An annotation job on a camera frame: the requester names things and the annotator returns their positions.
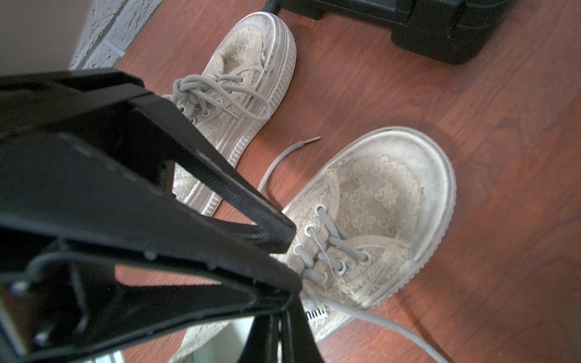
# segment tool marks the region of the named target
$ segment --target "sneaker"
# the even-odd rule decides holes
[[[455,200],[440,146],[410,128],[381,128],[339,152],[283,209],[297,233],[286,254],[273,256],[310,289],[368,309],[430,259]],[[303,305],[317,341],[353,319],[308,298]]]
[[[256,12],[226,35],[201,76],[174,83],[165,95],[232,165],[281,103],[295,69],[295,40],[276,15]],[[175,166],[177,200],[213,215],[221,197]]]

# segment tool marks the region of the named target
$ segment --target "shoelace aglet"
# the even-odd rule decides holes
[[[306,145],[306,144],[308,144],[310,142],[319,141],[320,139],[321,139],[321,137],[320,136],[317,136],[315,138],[312,138],[312,139],[308,139],[308,140],[303,141],[303,144]]]
[[[238,117],[235,113],[233,113],[232,111],[228,110],[226,107],[221,107],[222,111],[226,112],[227,114],[229,114],[230,116],[232,116],[234,119],[236,120],[240,120],[240,117]]]

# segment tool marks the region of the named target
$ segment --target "shoelace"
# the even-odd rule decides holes
[[[238,84],[242,84],[244,80],[245,80],[244,76],[236,76],[233,74],[222,74],[219,71],[215,71],[213,73],[213,78],[207,78],[204,76],[193,74],[185,78],[180,78],[174,82],[173,94],[170,100],[176,105],[178,104],[178,101],[186,100],[191,103],[191,106],[193,108],[195,108],[196,105],[199,105],[203,117],[207,117],[210,115],[210,109],[208,107],[209,103],[216,107],[217,109],[221,109],[222,111],[226,112],[234,119],[239,120],[238,115],[228,110],[226,106],[224,106],[224,100],[226,100],[231,105],[233,105],[234,108],[239,110],[244,116],[259,122],[267,121],[272,116],[272,106],[270,105],[270,102],[266,99],[266,97],[252,89],[223,82],[223,81],[232,81]],[[216,91],[224,99],[215,98],[209,95],[207,92],[211,90]],[[232,97],[232,93],[234,92],[245,93],[260,100],[260,102],[262,102],[266,107],[264,114],[257,115],[248,111],[244,106],[242,106]],[[183,106],[180,105],[179,108],[182,112],[185,111],[185,108]],[[191,121],[192,123],[196,124],[198,123],[198,118],[193,117],[191,118]]]
[[[262,178],[262,181],[260,182],[260,186],[258,187],[258,191],[262,193],[262,190],[266,186],[266,183],[268,182],[270,175],[274,171],[274,168],[281,162],[282,159],[284,159],[284,157],[286,157],[288,154],[295,151],[296,149],[302,148],[307,143],[317,141],[320,139],[321,139],[321,137],[317,136],[316,138],[312,138],[312,139],[309,139],[306,141],[299,141],[297,143],[294,143],[293,145],[290,145],[288,148],[286,148],[279,156],[277,156],[274,159],[274,161],[268,167],[267,172],[264,174],[264,177]],[[314,211],[315,211],[315,214],[321,219],[321,221],[323,222],[325,227],[329,230],[328,240],[333,245],[335,245],[337,248],[342,249],[347,254],[349,254],[350,256],[355,258],[360,264],[369,264],[371,262],[371,255],[369,255],[369,253],[367,253],[365,251],[356,250],[356,249],[352,248],[351,246],[349,246],[343,240],[343,239],[349,238],[349,236],[347,235],[347,232],[345,232],[345,230],[339,224],[333,223],[331,221],[331,219],[327,215],[327,208],[323,204],[317,204],[314,208]],[[319,251],[317,253],[317,258],[319,258],[320,260],[324,261],[329,266],[331,266],[331,271],[336,269],[336,270],[338,270],[337,272],[340,273],[341,269],[343,269],[343,273],[344,273],[345,272],[344,271],[345,270],[345,262],[344,261],[339,262],[339,261],[335,260],[334,258],[333,259],[329,258],[329,256],[326,253],[326,249],[323,246],[323,243],[321,243],[322,238],[320,237],[320,235],[314,230],[314,228],[312,226],[309,226],[309,225],[306,226],[305,233],[307,232],[307,230],[309,231],[307,233],[307,235],[310,235],[315,240],[315,242],[317,243],[319,248],[321,249],[321,251]],[[322,274],[322,273],[318,272],[317,270],[313,269],[314,260],[306,252],[303,245],[298,245],[293,252],[304,261],[305,270],[303,270],[303,276],[305,276],[311,280],[314,280],[316,282],[319,282],[319,281],[317,281],[317,279],[319,279],[321,281],[321,279],[324,278],[324,280],[322,280],[322,282],[320,282],[320,283],[325,283],[325,281],[327,280],[326,274],[325,273]],[[422,348],[426,353],[428,353],[436,362],[449,363],[448,360],[446,360],[444,358],[444,356],[442,356],[434,347],[429,345],[424,339],[420,338],[419,336],[414,334],[412,331],[399,325],[398,323],[396,323],[393,320],[390,320],[390,319],[387,319],[384,317],[380,317],[380,316],[377,316],[374,314],[370,314],[370,313],[363,311],[361,309],[348,307],[345,304],[342,304],[338,301],[330,299],[327,296],[324,296],[323,294],[315,292],[312,288],[310,288],[307,285],[303,285],[303,291],[301,292],[301,298],[309,300],[310,301],[309,304],[317,301],[321,304],[325,304],[328,307],[334,308],[334,309],[341,311],[347,315],[350,315],[354,318],[365,320],[365,321],[370,322],[372,324],[376,324],[379,326],[383,326],[386,329],[393,330],[393,331],[403,335],[404,337],[410,339],[418,347]]]
[[[367,265],[371,262],[371,255],[365,251],[359,251],[353,247],[351,247],[347,242],[343,239],[348,239],[349,236],[347,232],[338,224],[333,223],[329,216],[327,215],[327,207],[319,203],[314,207],[314,213],[317,217],[321,219],[325,227],[329,230],[329,241],[335,247],[343,250],[345,253],[353,257],[357,260],[361,265]],[[331,272],[333,275],[337,273],[339,276],[343,275],[346,272],[346,264],[343,260],[336,260],[333,257],[330,257],[327,254],[327,241],[323,241],[322,237],[319,233],[315,230],[314,226],[307,225],[304,229],[304,233],[311,237],[317,246],[319,247],[320,251],[317,253],[317,259],[323,261],[324,263],[328,264],[331,268]],[[293,249],[293,253],[299,256],[305,264],[305,270],[303,271],[303,276],[312,280],[314,282],[324,284],[327,281],[327,274],[325,272],[317,271],[314,267],[314,260],[309,256],[306,252],[303,245],[297,245]]]

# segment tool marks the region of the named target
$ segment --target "black plastic object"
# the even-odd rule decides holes
[[[281,11],[281,0],[266,0],[266,4],[264,4],[262,11],[278,14],[278,12]]]
[[[278,342],[283,362],[322,362],[300,278],[268,255],[287,250],[295,225],[141,80],[113,69],[0,78],[0,160],[2,362],[80,360],[248,315],[242,362],[276,362]],[[256,225],[177,202],[175,162]],[[125,286],[118,264],[214,283]]]
[[[443,62],[472,59],[516,0],[280,0],[320,19],[326,10],[390,27],[397,46]]]

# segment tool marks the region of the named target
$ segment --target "lace sneaker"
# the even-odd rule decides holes
[[[295,40],[274,14],[244,17],[222,40],[202,75],[175,81],[165,95],[236,166],[248,143],[286,93],[296,61]],[[204,215],[213,215],[219,195],[176,165],[173,193]]]
[[[333,157],[283,209],[297,234],[273,256],[302,275],[304,291],[368,309],[426,264],[455,200],[440,146],[410,128],[381,128]],[[304,295],[303,305],[316,340],[353,319]]]

